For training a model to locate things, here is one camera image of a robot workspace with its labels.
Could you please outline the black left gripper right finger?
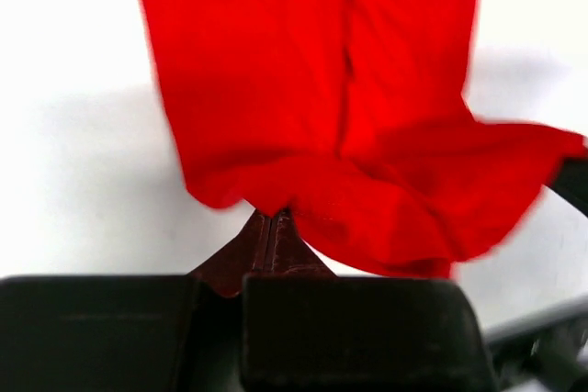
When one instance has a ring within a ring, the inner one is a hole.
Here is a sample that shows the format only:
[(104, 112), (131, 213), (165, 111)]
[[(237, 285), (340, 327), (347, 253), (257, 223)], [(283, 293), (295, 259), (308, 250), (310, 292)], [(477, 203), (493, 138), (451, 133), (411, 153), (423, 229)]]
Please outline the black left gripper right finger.
[(241, 381), (247, 391), (494, 391), (477, 317), (446, 279), (277, 272), (300, 237), (270, 225), (264, 270), (243, 281)]

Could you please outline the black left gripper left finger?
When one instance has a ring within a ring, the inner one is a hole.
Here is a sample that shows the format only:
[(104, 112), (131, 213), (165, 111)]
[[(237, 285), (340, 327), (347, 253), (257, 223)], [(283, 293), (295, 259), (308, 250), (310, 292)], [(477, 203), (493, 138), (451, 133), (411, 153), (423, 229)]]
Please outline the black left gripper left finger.
[(238, 391), (243, 274), (271, 221), (253, 214), (191, 275), (1, 282), (4, 391)]

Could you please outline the red t shirt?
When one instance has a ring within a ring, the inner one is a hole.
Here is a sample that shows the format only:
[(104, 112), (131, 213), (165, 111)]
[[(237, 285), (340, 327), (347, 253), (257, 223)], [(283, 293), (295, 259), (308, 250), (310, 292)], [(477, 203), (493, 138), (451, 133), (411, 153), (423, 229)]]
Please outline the red t shirt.
[(485, 122), (462, 95), (476, 0), (141, 0), (188, 192), (291, 211), (385, 276), (502, 241), (582, 135)]

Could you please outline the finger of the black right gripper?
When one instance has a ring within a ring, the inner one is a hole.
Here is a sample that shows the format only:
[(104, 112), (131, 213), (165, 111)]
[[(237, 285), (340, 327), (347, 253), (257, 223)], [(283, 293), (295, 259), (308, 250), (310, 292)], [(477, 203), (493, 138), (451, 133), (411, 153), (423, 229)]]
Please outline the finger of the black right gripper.
[(586, 159), (566, 159), (548, 187), (588, 217), (588, 161)]

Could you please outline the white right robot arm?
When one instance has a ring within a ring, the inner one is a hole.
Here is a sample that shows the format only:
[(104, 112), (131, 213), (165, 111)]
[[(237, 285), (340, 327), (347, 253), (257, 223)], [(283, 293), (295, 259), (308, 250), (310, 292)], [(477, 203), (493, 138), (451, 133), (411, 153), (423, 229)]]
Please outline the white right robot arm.
[(548, 391), (585, 391), (587, 296), (514, 320), (485, 334), (498, 389), (537, 380)]

